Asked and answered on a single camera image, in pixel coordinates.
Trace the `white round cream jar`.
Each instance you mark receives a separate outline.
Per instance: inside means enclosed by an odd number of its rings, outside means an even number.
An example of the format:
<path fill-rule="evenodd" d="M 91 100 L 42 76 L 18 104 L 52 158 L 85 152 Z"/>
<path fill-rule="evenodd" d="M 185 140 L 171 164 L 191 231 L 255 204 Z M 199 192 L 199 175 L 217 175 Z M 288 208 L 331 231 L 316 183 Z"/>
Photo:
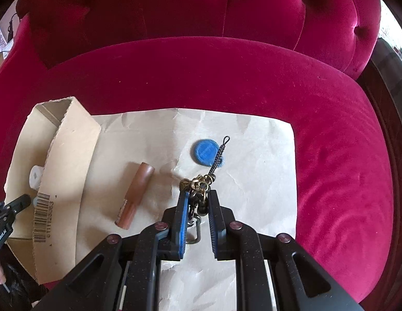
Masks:
<path fill-rule="evenodd" d="M 31 189 L 34 189 L 36 191 L 39 190 L 43 174 L 44 174 L 43 166 L 34 165 L 31 168 L 29 173 L 29 187 L 31 187 Z"/>

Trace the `cardboard box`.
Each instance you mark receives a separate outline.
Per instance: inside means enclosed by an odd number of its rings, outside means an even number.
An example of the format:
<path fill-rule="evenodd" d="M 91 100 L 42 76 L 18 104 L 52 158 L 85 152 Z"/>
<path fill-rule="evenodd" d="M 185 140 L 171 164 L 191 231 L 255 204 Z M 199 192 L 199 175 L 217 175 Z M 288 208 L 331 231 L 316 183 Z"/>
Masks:
<path fill-rule="evenodd" d="M 39 284 L 58 281 L 74 266 L 79 210 L 100 125 L 75 98 L 39 103 L 19 133 L 5 182 L 5 200 L 22 194 L 31 205 L 17 214 L 8 245 Z M 39 190 L 29 187 L 43 166 Z M 39 198 L 36 208 L 34 197 Z"/>

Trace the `rose gold lipstick tube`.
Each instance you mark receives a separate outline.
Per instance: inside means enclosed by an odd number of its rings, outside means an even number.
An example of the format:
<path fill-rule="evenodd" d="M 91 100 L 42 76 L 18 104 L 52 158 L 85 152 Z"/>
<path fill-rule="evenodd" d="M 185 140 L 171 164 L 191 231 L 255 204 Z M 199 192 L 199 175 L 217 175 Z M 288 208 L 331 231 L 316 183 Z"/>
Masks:
<path fill-rule="evenodd" d="M 124 202 L 119 209 L 116 221 L 117 227 L 128 230 L 140 206 L 143 196 L 149 186 L 155 168 L 149 164 L 141 163 L 125 194 Z"/>

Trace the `brass keychain with carabiner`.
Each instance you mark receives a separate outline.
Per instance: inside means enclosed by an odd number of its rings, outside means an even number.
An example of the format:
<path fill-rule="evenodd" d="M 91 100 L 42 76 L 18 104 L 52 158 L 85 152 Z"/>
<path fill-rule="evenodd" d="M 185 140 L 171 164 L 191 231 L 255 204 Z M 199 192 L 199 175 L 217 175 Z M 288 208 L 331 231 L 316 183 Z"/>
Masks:
<path fill-rule="evenodd" d="M 186 236 L 186 244 L 197 244 L 201 241 L 201 223 L 202 217 L 208 214 L 208 196 L 211 191 L 211 185 L 216 180 L 216 170 L 224 164 L 224 151 L 229 143 L 230 137 L 225 136 L 216 155 L 215 161 L 205 175 L 197 175 L 193 179 L 183 179 L 180 181 L 180 191 L 189 194 L 187 211 L 187 228 L 195 226 L 195 238 Z"/>

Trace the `blue round key fob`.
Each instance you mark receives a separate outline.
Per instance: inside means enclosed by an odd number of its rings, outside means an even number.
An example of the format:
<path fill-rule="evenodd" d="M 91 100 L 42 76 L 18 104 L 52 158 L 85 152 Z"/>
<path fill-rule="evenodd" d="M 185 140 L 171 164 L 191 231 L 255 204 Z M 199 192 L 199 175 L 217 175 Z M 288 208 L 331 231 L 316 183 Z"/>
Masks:
<path fill-rule="evenodd" d="M 191 157 L 202 166 L 211 167 L 215 161 L 220 145 L 211 139 L 196 141 L 191 147 Z"/>

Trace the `brown kraft paper sheet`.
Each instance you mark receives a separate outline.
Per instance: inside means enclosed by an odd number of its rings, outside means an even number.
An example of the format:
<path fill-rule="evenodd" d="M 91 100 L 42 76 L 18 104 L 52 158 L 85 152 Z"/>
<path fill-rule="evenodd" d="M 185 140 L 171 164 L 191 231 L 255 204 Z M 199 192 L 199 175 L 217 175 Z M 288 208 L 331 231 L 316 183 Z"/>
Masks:
<path fill-rule="evenodd" d="M 294 132 L 277 119 L 206 110 L 167 109 L 96 117 L 101 132 L 88 170 L 76 237 L 83 259 L 112 233 L 136 235 L 178 201 L 183 178 L 207 173 L 194 144 L 229 136 L 213 188 L 221 205 L 257 232 L 295 235 L 297 180 Z M 129 229 L 115 225 L 141 163 L 155 173 Z"/>

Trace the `red velvet tufted sofa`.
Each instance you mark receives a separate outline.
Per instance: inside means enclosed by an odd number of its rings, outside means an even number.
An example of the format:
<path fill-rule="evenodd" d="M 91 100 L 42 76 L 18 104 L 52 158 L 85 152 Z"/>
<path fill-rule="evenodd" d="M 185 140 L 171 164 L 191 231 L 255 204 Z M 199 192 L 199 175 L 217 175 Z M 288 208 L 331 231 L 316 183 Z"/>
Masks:
<path fill-rule="evenodd" d="M 31 107 L 75 96 L 94 115 L 193 108 L 292 125 L 297 241 L 357 301 L 382 275 L 393 184 L 357 78 L 379 0 L 18 0 L 0 68 L 0 199 Z"/>

